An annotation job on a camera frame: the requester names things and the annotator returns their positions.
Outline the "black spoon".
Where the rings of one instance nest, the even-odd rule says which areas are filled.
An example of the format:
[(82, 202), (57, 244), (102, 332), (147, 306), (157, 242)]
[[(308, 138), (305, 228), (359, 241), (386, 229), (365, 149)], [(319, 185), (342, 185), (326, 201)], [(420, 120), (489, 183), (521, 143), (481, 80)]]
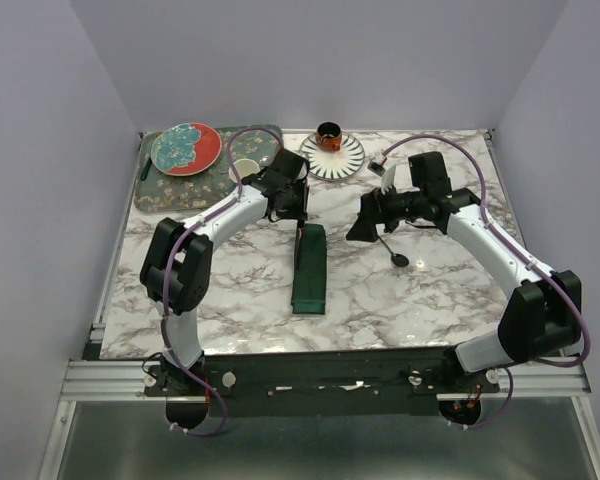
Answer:
[(395, 252), (382, 237), (378, 238), (378, 242), (388, 251), (394, 267), (406, 268), (410, 265), (410, 260), (405, 255)]

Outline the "dark green cloth napkin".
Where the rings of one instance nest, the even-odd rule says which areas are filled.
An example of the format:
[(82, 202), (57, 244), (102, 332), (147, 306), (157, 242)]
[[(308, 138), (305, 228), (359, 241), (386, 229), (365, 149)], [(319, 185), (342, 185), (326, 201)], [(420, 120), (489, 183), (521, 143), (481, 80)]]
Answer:
[(322, 225), (305, 223), (300, 266), (293, 271), (291, 294), (294, 315), (324, 315), (327, 291), (327, 242)]

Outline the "black knife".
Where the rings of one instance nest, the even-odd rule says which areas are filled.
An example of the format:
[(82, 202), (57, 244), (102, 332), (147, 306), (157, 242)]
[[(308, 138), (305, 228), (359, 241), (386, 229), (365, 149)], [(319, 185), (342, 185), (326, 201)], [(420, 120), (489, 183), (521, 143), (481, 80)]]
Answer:
[(296, 223), (295, 230), (295, 241), (294, 241), (294, 254), (293, 254), (293, 266), (294, 270), (297, 270), (300, 266), (300, 253), (301, 253), (301, 242), (302, 242), (302, 234), (304, 228), (305, 221), (298, 220)]

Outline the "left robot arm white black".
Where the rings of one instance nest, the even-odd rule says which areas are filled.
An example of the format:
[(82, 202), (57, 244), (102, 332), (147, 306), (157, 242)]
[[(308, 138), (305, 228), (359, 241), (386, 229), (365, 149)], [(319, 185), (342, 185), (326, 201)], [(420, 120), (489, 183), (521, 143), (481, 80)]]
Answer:
[(309, 162), (287, 149), (272, 162), (238, 181), (223, 200), (184, 221), (161, 220), (140, 271), (140, 283), (162, 309), (163, 355), (173, 364), (167, 382), (181, 395), (194, 393), (202, 380), (195, 363), (203, 355), (197, 307), (205, 297), (218, 248), (262, 219), (307, 219)]

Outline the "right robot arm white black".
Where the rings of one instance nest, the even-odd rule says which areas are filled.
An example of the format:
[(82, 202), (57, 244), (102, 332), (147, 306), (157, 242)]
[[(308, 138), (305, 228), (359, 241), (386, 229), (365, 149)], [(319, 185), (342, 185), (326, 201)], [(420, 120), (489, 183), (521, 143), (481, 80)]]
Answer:
[(507, 305), (496, 329), (450, 349), (440, 379), (460, 392), (476, 372), (536, 360), (576, 344), (581, 283), (571, 271), (558, 272), (524, 250), (469, 189), (453, 189), (439, 152), (410, 157), (413, 188), (400, 193), (389, 169), (380, 187), (360, 198), (347, 240), (374, 243), (377, 228), (393, 232), (402, 221), (425, 220), (458, 242), (496, 280)]

